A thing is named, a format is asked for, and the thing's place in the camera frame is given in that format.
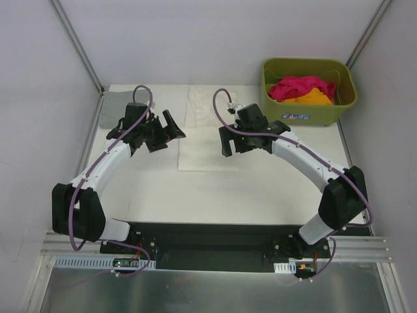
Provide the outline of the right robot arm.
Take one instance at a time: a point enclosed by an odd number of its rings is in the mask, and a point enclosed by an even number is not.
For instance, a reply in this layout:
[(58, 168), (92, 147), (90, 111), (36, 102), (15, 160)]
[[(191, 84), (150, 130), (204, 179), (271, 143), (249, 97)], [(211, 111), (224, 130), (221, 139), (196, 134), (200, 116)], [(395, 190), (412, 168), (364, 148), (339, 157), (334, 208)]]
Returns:
[(305, 258), (315, 252), (321, 239), (356, 226), (353, 219), (369, 209), (361, 169), (344, 168), (321, 156), (286, 124), (268, 122), (257, 104), (243, 106), (228, 102), (227, 111), (233, 115), (234, 123), (224, 123), (219, 129), (223, 156), (262, 149), (290, 163), (322, 194), (317, 213), (282, 244), (283, 248), (292, 248)]

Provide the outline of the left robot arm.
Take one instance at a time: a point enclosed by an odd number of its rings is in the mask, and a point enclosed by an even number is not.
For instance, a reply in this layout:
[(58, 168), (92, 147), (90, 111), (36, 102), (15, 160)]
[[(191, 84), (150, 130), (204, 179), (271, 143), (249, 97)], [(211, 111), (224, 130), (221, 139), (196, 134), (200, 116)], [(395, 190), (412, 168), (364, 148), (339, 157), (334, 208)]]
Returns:
[(167, 148), (171, 140), (185, 138), (169, 110), (162, 112), (166, 121), (152, 113), (146, 104), (130, 102), (124, 117), (110, 130), (98, 158), (68, 184), (58, 183), (51, 192), (53, 231), (84, 241), (115, 241), (125, 254), (137, 248), (137, 237), (128, 222), (108, 218), (100, 197), (117, 170), (145, 145), (153, 153)]

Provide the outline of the cream white t shirt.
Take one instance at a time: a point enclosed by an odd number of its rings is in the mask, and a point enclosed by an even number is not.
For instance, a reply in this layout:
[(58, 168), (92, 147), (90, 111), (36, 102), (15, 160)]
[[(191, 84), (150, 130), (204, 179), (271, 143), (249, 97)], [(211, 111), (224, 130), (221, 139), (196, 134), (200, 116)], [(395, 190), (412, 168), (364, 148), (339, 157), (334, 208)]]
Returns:
[(237, 172), (238, 166), (222, 155), (218, 129), (222, 126), (212, 106), (215, 87), (188, 90), (183, 131), (179, 143), (178, 171)]

